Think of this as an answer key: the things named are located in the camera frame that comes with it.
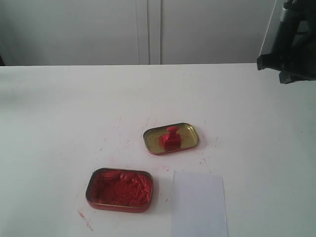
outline table surface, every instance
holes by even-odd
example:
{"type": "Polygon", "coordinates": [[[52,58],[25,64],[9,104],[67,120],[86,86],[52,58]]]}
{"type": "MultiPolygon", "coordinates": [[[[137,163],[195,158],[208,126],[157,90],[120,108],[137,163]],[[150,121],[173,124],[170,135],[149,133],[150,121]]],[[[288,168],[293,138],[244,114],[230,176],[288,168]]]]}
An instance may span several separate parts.
{"type": "Polygon", "coordinates": [[[255,64],[0,68],[0,236],[170,236],[173,171],[222,175],[230,237],[316,232],[316,82],[255,64]],[[192,150],[151,155],[142,134],[195,126],[192,150]],[[92,209],[101,167],[146,170],[142,214],[92,209]]]}

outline sheet of paper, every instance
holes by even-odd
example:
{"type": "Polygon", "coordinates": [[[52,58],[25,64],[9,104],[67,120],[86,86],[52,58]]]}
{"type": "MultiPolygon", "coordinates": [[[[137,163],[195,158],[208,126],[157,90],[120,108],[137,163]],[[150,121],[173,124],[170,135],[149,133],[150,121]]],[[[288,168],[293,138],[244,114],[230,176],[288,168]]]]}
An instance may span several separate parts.
{"type": "Polygon", "coordinates": [[[223,178],[175,171],[171,237],[228,237],[223,178]]]}

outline red powder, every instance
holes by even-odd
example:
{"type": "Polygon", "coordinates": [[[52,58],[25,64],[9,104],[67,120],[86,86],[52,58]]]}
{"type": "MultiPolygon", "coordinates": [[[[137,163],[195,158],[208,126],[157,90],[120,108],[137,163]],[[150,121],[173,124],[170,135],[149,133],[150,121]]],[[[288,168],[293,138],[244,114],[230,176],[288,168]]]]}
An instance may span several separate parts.
{"type": "Polygon", "coordinates": [[[90,197],[93,203],[139,207],[150,201],[152,187],[142,173],[108,170],[94,177],[90,197]]]}

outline open tin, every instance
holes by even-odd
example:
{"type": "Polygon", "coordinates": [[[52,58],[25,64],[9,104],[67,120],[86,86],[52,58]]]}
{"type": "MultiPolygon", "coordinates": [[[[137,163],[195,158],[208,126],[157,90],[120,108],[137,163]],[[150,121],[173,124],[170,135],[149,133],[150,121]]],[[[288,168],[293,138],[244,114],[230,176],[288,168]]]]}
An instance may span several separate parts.
{"type": "Polygon", "coordinates": [[[100,210],[144,212],[152,201],[154,180],[138,170],[101,168],[89,181],[85,197],[100,210]]]}
{"type": "Polygon", "coordinates": [[[199,141],[196,130],[188,123],[151,128],[143,137],[147,150],[154,155],[190,149],[199,141]]]}

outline gold tin lid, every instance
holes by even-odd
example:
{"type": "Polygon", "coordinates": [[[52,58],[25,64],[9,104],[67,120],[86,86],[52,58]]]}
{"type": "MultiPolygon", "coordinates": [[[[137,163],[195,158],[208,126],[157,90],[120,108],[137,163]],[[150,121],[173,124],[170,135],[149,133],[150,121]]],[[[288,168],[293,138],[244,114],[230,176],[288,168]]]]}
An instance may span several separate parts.
{"type": "Polygon", "coordinates": [[[188,123],[151,128],[143,137],[147,150],[154,155],[190,149],[199,141],[196,130],[188,123]]]}

